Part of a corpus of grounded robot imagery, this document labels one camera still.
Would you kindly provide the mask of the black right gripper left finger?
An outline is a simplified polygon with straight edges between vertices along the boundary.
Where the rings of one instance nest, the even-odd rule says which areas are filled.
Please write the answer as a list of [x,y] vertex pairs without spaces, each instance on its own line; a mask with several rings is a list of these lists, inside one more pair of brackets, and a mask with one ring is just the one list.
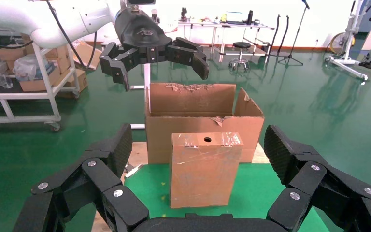
[[94,142],[72,165],[35,184],[18,216],[15,232],[62,232],[88,204],[114,232],[131,232],[149,210],[121,181],[132,151],[132,129],[124,123],[111,138]]

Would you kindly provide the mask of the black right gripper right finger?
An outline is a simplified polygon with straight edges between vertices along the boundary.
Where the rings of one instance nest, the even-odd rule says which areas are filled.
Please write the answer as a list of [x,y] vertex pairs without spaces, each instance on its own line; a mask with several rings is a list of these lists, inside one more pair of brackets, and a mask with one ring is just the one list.
[[313,146],[289,139],[276,125],[266,128],[264,152],[285,186],[267,220],[296,232],[315,207],[345,232],[371,232],[371,185],[331,166]]

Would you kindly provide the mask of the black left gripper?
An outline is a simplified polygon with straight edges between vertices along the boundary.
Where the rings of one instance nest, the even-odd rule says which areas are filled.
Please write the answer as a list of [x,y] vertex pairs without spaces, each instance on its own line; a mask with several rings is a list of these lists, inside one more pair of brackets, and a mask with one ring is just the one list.
[[130,89],[128,72],[138,64],[168,60],[192,67],[202,80],[208,78],[209,65],[202,46],[181,37],[172,41],[145,12],[121,9],[114,27],[122,46],[108,43],[100,55],[100,66],[126,92]]

